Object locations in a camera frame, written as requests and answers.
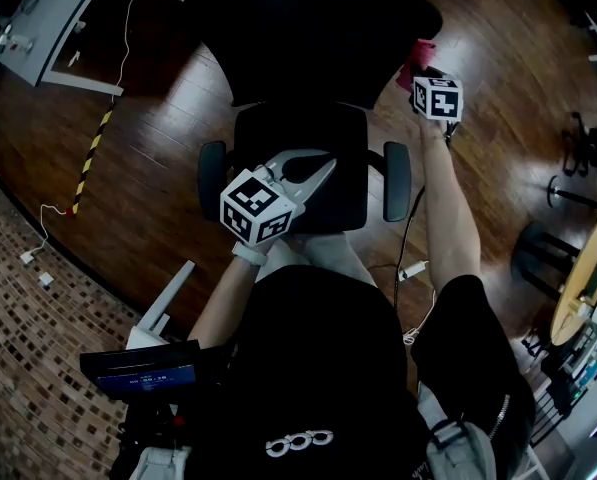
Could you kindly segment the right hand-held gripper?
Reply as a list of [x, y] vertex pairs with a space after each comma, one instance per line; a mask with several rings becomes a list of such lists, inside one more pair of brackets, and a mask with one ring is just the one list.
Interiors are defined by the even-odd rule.
[[409, 102], [415, 113], [431, 121], [444, 121], [444, 137], [450, 141], [462, 120], [462, 83], [432, 67], [412, 77]]

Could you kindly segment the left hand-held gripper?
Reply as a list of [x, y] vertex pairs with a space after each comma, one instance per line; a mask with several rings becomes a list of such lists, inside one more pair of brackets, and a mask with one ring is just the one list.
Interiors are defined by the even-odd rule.
[[333, 153], [294, 149], [255, 171], [244, 169], [220, 194], [220, 223], [250, 247], [279, 237], [304, 213], [304, 204], [336, 165]]

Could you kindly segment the pink cloth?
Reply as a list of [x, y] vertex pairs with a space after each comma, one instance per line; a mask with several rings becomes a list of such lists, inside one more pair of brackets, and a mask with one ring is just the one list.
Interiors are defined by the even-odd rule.
[[416, 76], [421, 76], [430, 66], [435, 52], [436, 45], [433, 41], [418, 39], [395, 79], [396, 84], [411, 93], [413, 79]]

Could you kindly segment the black mesh chair backrest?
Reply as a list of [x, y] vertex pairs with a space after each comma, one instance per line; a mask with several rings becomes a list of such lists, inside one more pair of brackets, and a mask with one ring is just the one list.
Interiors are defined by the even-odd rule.
[[416, 41], [443, 25], [428, 0], [191, 0], [188, 9], [235, 107], [295, 101], [371, 110]]

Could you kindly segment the grey shoulder bag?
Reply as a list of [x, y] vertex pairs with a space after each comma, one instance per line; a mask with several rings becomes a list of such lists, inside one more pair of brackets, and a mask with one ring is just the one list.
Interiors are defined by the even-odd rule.
[[426, 458], [434, 480], [497, 480], [489, 437], [472, 423], [451, 420], [423, 383], [418, 385], [418, 411], [431, 435]]

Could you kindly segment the person's left forearm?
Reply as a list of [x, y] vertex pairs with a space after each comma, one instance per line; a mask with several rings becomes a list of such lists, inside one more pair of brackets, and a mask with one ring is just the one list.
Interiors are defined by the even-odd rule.
[[242, 320], [260, 267], [235, 257], [212, 292], [188, 339], [201, 349], [224, 345]]

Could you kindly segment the black chair seat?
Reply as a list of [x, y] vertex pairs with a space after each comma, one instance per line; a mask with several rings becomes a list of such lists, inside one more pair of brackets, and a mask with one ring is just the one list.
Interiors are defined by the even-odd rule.
[[291, 226], [295, 234], [331, 234], [362, 228], [367, 220], [368, 131], [365, 112], [331, 103], [265, 103], [241, 111], [234, 130], [234, 170], [253, 169], [281, 151], [319, 149], [336, 167]]

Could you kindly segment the person's light trousers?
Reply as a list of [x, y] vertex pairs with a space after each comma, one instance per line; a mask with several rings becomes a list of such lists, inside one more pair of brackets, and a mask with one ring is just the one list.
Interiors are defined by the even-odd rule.
[[260, 281], [287, 266], [313, 266], [376, 286], [372, 275], [352, 249], [345, 233], [290, 235], [280, 237], [267, 252]]

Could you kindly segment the white wristband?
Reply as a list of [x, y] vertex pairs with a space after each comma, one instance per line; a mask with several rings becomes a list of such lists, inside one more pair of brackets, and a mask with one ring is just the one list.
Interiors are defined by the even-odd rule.
[[232, 248], [232, 254], [236, 257], [242, 258], [243, 260], [257, 267], [264, 266], [268, 261], [268, 257], [266, 254], [262, 254], [248, 247], [242, 242], [236, 242], [234, 244]]

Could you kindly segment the black coat rack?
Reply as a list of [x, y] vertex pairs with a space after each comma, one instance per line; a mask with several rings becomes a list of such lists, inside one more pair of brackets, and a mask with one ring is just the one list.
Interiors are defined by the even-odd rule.
[[555, 208], [557, 203], [560, 200], [569, 200], [593, 210], [597, 210], [597, 201], [592, 200], [590, 198], [584, 197], [582, 195], [563, 190], [558, 185], [559, 177], [554, 175], [548, 183], [546, 194], [547, 194], [547, 202], [551, 208]]

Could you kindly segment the yellow black striped floor strip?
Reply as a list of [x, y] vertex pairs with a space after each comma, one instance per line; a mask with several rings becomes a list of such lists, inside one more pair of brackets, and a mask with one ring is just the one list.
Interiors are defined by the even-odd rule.
[[88, 176], [88, 173], [91, 169], [91, 164], [93, 161], [93, 157], [96, 153], [97, 147], [100, 143], [100, 140], [102, 139], [102, 135], [103, 132], [105, 130], [105, 127], [107, 125], [107, 123], [109, 122], [114, 108], [115, 108], [115, 100], [111, 99], [110, 105], [108, 107], [108, 109], [106, 110], [105, 114], [103, 115], [100, 124], [98, 126], [98, 129], [93, 137], [92, 143], [90, 145], [89, 151], [87, 153], [87, 156], [85, 158], [85, 162], [84, 165], [82, 167], [81, 170], [81, 174], [79, 177], [79, 182], [78, 185], [76, 187], [76, 191], [75, 191], [75, 195], [74, 195], [74, 199], [72, 202], [72, 205], [66, 210], [66, 215], [67, 216], [75, 216], [78, 213], [78, 209], [79, 209], [79, 203], [82, 197], [82, 192], [84, 190], [84, 185]]

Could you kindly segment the round wooden table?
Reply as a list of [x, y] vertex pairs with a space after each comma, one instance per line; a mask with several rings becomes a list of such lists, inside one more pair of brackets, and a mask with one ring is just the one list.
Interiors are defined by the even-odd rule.
[[569, 341], [585, 323], [574, 308], [575, 301], [588, 284], [597, 266], [597, 225], [580, 250], [563, 286], [550, 328], [550, 341], [561, 346]]

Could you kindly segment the black screen device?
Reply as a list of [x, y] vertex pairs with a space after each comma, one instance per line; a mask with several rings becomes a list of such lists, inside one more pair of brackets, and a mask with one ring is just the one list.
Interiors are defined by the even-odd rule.
[[215, 385], [227, 363], [225, 346], [203, 349], [196, 340], [80, 355], [82, 374], [110, 399], [125, 402], [151, 395], [173, 399]]

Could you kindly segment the grey desk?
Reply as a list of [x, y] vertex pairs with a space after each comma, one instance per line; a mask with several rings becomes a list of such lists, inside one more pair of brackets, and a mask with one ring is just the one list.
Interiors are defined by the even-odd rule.
[[31, 13], [14, 17], [13, 34], [29, 39], [32, 47], [27, 53], [0, 53], [0, 64], [33, 86], [47, 82], [120, 96], [123, 88], [117, 83], [105, 83], [54, 69], [66, 40], [91, 1], [40, 0]]

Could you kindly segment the clear plastic bottle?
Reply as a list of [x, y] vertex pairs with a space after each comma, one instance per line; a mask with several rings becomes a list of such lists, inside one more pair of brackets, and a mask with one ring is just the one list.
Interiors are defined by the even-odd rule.
[[22, 35], [2, 34], [0, 46], [4, 50], [28, 53], [33, 48], [33, 41]]

